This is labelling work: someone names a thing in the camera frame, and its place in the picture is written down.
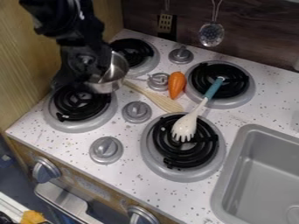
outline gray knob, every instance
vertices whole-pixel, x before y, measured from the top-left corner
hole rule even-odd
[[[129,224],[159,224],[159,220],[150,212],[140,206],[129,206]]]
[[[169,77],[167,73],[154,73],[148,78],[148,85],[153,90],[166,91]]]
[[[102,165],[116,162],[123,153],[122,143],[114,137],[105,136],[93,142],[89,149],[90,158]]]
[[[129,123],[145,123],[151,118],[150,106],[142,101],[128,103],[122,109],[122,117]]]
[[[175,64],[188,64],[193,61],[193,53],[186,49],[184,45],[182,45],[179,49],[175,49],[170,52],[168,56],[169,60]]]
[[[44,184],[51,179],[57,179],[61,172],[56,165],[44,157],[37,157],[36,164],[33,168],[32,176],[40,183]]]

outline black coil burner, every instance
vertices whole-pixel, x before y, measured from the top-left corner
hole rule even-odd
[[[95,94],[85,86],[65,86],[53,96],[61,122],[82,121],[100,113],[111,102],[110,94]]]
[[[130,67],[138,66],[147,57],[154,56],[151,46],[136,38],[119,39],[111,43],[110,46],[125,57]]]
[[[171,115],[161,118],[154,126],[153,140],[156,149],[164,156],[163,162],[168,168],[192,168],[210,161],[219,147],[219,138],[214,130],[202,120],[197,120],[197,131],[189,143],[181,143],[171,136],[173,124],[183,115]],[[184,144],[192,144],[182,150]]]
[[[218,76],[223,76],[226,80],[220,89],[213,96],[214,99],[224,99],[234,97],[244,93],[249,86],[249,77],[235,66],[226,64],[201,63],[193,69],[190,74],[191,84],[202,95],[208,90]]]

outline metal sink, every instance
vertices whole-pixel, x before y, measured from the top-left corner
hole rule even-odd
[[[299,139],[255,124],[242,127],[211,204],[225,224],[298,224]]]

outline white spatula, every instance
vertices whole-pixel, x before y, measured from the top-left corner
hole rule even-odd
[[[204,100],[191,113],[182,116],[174,123],[171,130],[172,137],[182,143],[186,140],[190,141],[194,137],[199,111],[212,99],[224,80],[225,78],[218,77],[206,91]]]

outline metal pot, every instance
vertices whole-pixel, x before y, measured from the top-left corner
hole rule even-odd
[[[85,82],[93,91],[99,94],[109,94],[122,86],[129,70],[129,63],[118,52],[112,52],[110,68],[100,76],[92,74]]]

